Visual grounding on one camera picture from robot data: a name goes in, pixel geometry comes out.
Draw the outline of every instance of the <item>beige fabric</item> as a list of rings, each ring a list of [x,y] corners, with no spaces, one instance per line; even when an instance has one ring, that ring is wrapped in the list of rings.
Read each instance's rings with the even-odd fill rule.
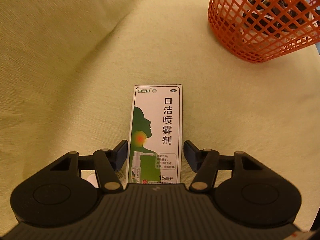
[[[52,143],[76,65],[134,1],[0,0],[0,235],[16,223],[13,188],[61,155]]]
[[[221,154],[244,150],[279,172],[302,194],[297,225],[310,228],[320,205],[319,55],[311,46],[259,65],[241,61],[212,35],[208,2],[141,0],[80,62],[122,10],[105,27],[93,0],[34,1],[19,12],[30,0],[1,0],[2,232],[14,223],[8,196],[17,183],[65,152],[127,139],[133,86],[174,83],[183,85],[183,139]],[[188,185],[194,173],[182,163]]]

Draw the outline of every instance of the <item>black plastic mount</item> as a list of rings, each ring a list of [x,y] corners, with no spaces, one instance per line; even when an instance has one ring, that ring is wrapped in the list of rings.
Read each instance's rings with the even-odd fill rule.
[[[223,156],[184,143],[184,155],[196,176],[189,190],[209,194],[214,204],[233,221],[259,228],[293,223],[301,206],[297,188],[245,152]],[[232,177],[214,187],[217,172],[231,170]]]
[[[123,166],[128,142],[111,149],[79,156],[68,152],[29,179],[11,194],[11,208],[18,220],[30,225],[56,227],[77,221],[90,213],[102,194],[123,190],[114,171]],[[81,170],[95,171],[99,189],[81,179]]]

